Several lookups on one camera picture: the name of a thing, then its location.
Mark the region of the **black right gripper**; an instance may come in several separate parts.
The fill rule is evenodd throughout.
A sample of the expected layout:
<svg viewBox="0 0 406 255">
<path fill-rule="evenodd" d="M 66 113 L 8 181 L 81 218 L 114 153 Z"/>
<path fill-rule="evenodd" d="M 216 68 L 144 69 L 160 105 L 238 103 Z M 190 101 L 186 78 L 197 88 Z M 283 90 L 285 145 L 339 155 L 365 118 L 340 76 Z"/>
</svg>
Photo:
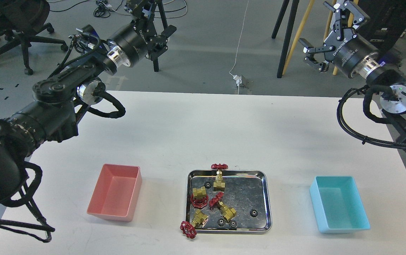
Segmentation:
<svg viewBox="0 0 406 255">
<path fill-rule="evenodd" d="M 324 2 L 323 5 L 335 14 L 332 32 L 323 41 L 323 46 L 316 48 L 305 38 L 299 38 L 299 43 L 304 46 L 304 62 L 319 72 L 326 72 L 329 62 L 333 63 L 338 70 L 352 79 L 355 67 L 365 57 L 376 60 L 379 56 L 376 47 L 362 36 L 355 34 L 355 30 L 368 23 L 370 17 L 353 0 L 344 0 L 341 4 Z M 337 41 L 336 33 L 340 34 L 342 30 L 344 37 L 341 41 Z M 324 53 L 325 61 L 318 62 L 315 59 L 317 53 Z"/>
</svg>

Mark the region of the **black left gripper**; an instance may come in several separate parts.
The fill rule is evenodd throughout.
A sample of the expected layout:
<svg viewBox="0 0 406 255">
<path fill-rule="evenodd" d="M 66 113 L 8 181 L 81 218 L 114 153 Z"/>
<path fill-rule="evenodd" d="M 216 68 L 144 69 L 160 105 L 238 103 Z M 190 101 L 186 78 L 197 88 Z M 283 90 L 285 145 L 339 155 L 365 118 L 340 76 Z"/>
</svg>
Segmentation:
<svg viewBox="0 0 406 255">
<path fill-rule="evenodd" d="M 127 0 L 125 11 L 134 21 L 121 27 L 112 35 L 112 61 L 116 67 L 125 65 L 133 67 L 142 58 L 147 58 L 148 47 L 146 42 L 147 20 L 154 19 L 155 10 L 159 0 Z M 166 39 L 164 52 L 167 51 L 168 38 L 176 32 L 174 25 L 169 25 L 161 32 Z"/>
</svg>

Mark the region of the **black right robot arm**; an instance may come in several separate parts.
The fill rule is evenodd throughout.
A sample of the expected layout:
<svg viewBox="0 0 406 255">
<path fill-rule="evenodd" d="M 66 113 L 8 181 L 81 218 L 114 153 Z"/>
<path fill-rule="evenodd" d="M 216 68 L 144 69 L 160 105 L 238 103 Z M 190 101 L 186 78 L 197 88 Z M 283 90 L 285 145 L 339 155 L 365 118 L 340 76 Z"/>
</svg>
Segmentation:
<svg viewBox="0 0 406 255">
<path fill-rule="evenodd" d="M 366 85 L 351 88 L 339 100 L 337 120 L 341 128 L 362 143 L 380 147 L 401 149 L 406 152 L 406 77 L 389 65 L 380 65 L 379 50 L 357 33 L 357 28 L 369 20 L 369 16 L 353 1 L 340 4 L 323 3 L 335 15 L 332 31 L 323 45 L 313 47 L 308 40 L 300 38 L 304 46 L 305 63 L 319 72 L 326 72 L 332 63 L 348 78 L 360 75 Z M 391 124 L 400 136 L 395 142 L 384 141 L 360 134 L 352 129 L 343 117 L 343 106 L 354 94 L 362 93 L 363 113 L 375 123 Z"/>
</svg>

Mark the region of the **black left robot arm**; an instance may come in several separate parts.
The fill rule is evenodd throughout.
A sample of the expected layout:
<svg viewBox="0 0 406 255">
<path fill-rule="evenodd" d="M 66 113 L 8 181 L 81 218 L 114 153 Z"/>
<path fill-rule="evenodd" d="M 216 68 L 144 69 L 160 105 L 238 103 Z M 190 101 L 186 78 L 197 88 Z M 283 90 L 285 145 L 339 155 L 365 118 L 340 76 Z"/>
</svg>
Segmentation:
<svg viewBox="0 0 406 255">
<path fill-rule="evenodd" d="M 132 21 L 108 39 L 101 39 L 91 26 L 71 36 L 68 53 L 76 48 L 79 57 L 60 63 L 50 76 L 32 87 L 34 102 L 0 119 L 0 228 L 26 234 L 22 228 L 45 231 L 48 243 L 55 229 L 47 224 L 33 196 L 42 180 L 40 166 L 26 158 L 44 142 L 78 135 L 78 123 L 90 112 L 103 118 L 120 118 L 124 106 L 106 91 L 99 74 L 114 75 L 125 65 L 142 58 L 154 63 L 167 51 L 176 27 L 167 24 L 160 0 L 127 0 L 125 10 Z"/>
</svg>

